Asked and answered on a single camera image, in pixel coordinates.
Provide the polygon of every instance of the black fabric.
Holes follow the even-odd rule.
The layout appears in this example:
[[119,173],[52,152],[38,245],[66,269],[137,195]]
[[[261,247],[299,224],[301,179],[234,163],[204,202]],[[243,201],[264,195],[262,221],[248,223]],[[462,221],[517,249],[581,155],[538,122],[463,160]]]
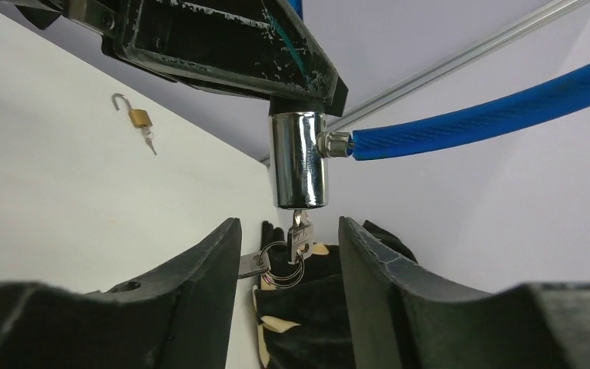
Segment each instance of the black fabric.
[[[384,244],[415,261],[413,253],[393,234],[366,221],[365,229]],[[261,249],[283,241],[283,230],[271,223],[262,226]],[[275,317],[290,328],[282,333],[263,327],[263,339],[270,360],[264,369],[351,369],[353,357],[350,323],[345,303],[340,253],[337,245],[320,248],[328,254],[313,254],[306,261],[302,281],[288,289],[257,289],[257,322]],[[286,248],[268,251],[272,272],[288,275],[297,266],[287,263]]]

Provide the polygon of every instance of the key ring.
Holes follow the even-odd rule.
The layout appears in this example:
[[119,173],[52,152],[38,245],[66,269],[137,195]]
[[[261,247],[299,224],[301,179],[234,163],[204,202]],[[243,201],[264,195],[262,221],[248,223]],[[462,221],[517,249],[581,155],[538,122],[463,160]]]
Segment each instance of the key ring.
[[[274,246],[277,246],[277,245],[281,245],[284,247],[288,246],[287,243],[284,241],[275,241],[273,243],[270,243],[270,244],[266,245],[266,247],[259,254],[259,260],[263,260],[264,255],[268,252],[268,250],[270,250],[271,248],[273,248]],[[266,283],[272,284],[273,286],[275,286],[277,288],[291,288],[291,287],[296,286],[298,283],[300,283],[300,281],[302,281],[302,278],[304,278],[304,255],[302,254],[302,251],[297,250],[297,258],[299,259],[299,262],[297,263],[297,269],[293,273],[291,273],[290,275],[283,277],[280,275],[274,275],[274,274],[270,273],[270,271],[267,271],[261,275],[261,278],[264,281],[266,281]],[[297,278],[293,282],[290,282],[287,284],[281,283],[284,281],[289,281],[290,279],[295,278],[295,277],[297,277]]]

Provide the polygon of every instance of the metal rail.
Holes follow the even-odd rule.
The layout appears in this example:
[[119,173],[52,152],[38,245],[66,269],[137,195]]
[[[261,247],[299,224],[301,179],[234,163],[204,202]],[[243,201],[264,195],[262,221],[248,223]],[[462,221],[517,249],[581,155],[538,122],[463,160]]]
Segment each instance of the metal rail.
[[[500,48],[522,35],[534,31],[535,29],[542,27],[589,2],[590,0],[554,0],[537,8],[530,14],[513,22],[511,25],[508,25],[502,31],[496,32],[495,34],[476,42],[455,55],[444,58],[430,68],[417,73],[413,77],[406,79],[384,93],[350,109],[342,118],[332,122],[328,129],[340,130],[346,128],[366,116],[371,115],[375,111],[385,108],[393,102],[426,87],[432,82],[435,82],[459,68],[478,60],[482,56],[493,52],[497,48]],[[260,161],[261,163],[270,166],[270,155],[266,155]]]

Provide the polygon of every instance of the white table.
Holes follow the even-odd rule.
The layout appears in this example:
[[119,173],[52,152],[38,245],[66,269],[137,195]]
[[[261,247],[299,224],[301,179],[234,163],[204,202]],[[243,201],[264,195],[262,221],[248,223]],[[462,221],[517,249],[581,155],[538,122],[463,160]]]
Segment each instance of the white table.
[[[111,95],[148,111],[153,156]],[[277,221],[266,168],[0,15],[0,281],[107,289],[196,244],[225,218]],[[258,367],[251,281],[227,367]]]

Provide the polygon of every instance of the padlock body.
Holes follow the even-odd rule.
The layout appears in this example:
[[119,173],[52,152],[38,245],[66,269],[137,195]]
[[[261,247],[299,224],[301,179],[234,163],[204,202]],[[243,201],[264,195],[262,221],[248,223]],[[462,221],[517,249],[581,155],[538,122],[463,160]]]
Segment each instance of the padlock body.
[[132,120],[132,124],[136,128],[143,128],[143,127],[151,127],[151,117],[148,116],[148,112],[141,109],[132,109],[128,113],[130,115],[130,119]]

